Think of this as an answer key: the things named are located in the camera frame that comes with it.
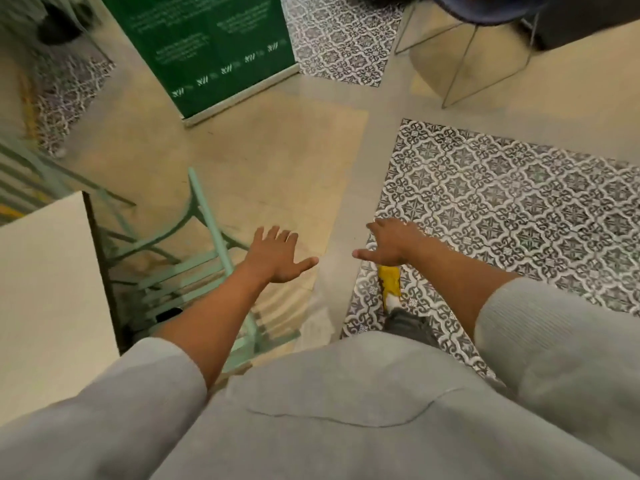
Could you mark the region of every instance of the black chair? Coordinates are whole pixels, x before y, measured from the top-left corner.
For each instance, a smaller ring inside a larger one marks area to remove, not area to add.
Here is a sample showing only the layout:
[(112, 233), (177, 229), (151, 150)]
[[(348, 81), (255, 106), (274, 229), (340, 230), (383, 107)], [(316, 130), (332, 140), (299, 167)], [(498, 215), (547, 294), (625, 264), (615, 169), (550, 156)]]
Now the black chair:
[[(431, 35), (425, 39), (420, 39), (417, 42), (412, 43), (408, 47), (400, 48), (402, 39), (404, 37), (404, 32), (406, 31), (407, 26), (411, 22), (411, 18), (415, 12), (415, 7), (420, 3), (420, 0), (415, 0), (411, 7), (411, 12), (409, 14), (407, 22), (404, 24), (404, 28), (400, 33), (400, 37), (396, 44), (395, 54), (398, 55), (416, 45), (426, 42), (427, 40), (433, 39), (438, 35), (442, 35), (444, 32), (448, 32), (456, 27), (459, 27), (463, 23), (470, 23), (474, 25), (474, 32), (471, 35), (471, 39), (469, 39), (469, 43), (467, 44), (467, 48), (465, 49), (460, 62), (458, 63), (458, 67), (453, 76), (453, 79), (449, 85), (447, 90), (447, 94), (444, 96), (442, 101), (442, 108), (446, 108), (451, 104), (455, 104), (462, 99), (466, 99), (469, 96), (473, 96), (474, 94), (478, 94), (480, 91), (489, 88), (498, 82), (501, 82), (505, 79), (508, 79), (512, 75), (517, 74), (518, 72), (524, 70), (531, 60), (531, 55), (533, 52), (533, 40), (536, 35), (536, 28), (538, 26), (538, 19), (540, 17), (540, 11), (544, 8), (549, 0), (433, 0), (438, 6), (440, 6), (444, 11), (448, 14), (452, 15), (454, 18), (458, 19), (460, 23), (453, 25), (452, 27), (448, 27), (441, 32), (436, 33), (435, 35)], [(453, 88), (453, 85), (458, 78), (458, 74), (462, 67), (462, 64), (465, 60), (465, 57), (468, 54), (469, 47), (471, 47), (471, 43), (476, 37), (476, 33), (478, 28), (480, 27), (494, 27), (497, 25), (504, 25), (506, 23), (515, 22), (517, 20), (521, 20), (526, 16), (533, 16), (534, 21), (531, 27), (531, 39), (529, 40), (529, 55), (527, 56), (527, 62), (523, 67), (519, 68), (517, 71), (508, 74), (507, 76), (492, 82), (488, 86), (480, 88), (471, 94), (468, 94), (456, 101), (453, 101), (450, 104), (447, 104), (447, 100), (449, 98), (449, 94)]]

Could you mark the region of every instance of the tabletop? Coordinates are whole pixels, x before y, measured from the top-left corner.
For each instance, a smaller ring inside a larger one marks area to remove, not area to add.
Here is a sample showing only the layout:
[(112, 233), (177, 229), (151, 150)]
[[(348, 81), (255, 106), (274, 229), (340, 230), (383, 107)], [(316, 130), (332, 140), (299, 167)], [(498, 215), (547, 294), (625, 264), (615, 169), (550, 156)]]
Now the tabletop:
[(0, 424), (76, 395), (119, 357), (97, 239), (83, 192), (0, 228)]

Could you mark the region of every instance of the black and white tile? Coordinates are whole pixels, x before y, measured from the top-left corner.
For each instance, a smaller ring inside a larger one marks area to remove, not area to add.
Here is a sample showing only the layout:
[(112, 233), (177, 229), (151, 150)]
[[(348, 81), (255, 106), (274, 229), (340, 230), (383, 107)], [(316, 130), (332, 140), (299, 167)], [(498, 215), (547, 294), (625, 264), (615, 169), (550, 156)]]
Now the black and white tile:
[(403, 14), (401, 2), (282, 0), (303, 74), (378, 87)]
[[(414, 221), (468, 256), (640, 317), (640, 167), (403, 120), (375, 217)], [(409, 266), (401, 280), (404, 306), (441, 348), (491, 374), (432, 286)], [(342, 334), (383, 321), (363, 262)]]
[(115, 65), (100, 55), (80, 56), (65, 48), (50, 48), (35, 57), (38, 142), (55, 158)]

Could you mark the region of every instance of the sleeve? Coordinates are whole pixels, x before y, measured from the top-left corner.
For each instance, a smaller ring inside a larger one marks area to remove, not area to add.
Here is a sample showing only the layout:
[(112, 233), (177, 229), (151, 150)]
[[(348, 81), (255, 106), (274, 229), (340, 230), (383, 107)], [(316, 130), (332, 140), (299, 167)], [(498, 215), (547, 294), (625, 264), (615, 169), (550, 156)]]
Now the sleeve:
[(146, 479), (206, 397), (200, 370), (180, 348), (143, 339), (77, 396), (0, 428), (0, 477)]
[(518, 278), (487, 300), (475, 337), (521, 405), (640, 472), (640, 319)]

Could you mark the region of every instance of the green banner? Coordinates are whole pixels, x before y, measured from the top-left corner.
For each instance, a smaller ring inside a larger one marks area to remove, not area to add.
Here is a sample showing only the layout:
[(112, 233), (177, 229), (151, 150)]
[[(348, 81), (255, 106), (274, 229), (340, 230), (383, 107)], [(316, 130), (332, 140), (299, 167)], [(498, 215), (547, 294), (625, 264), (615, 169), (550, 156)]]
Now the green banner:
[(103, 0), (189, 118), (295, 64), (280, 0)]

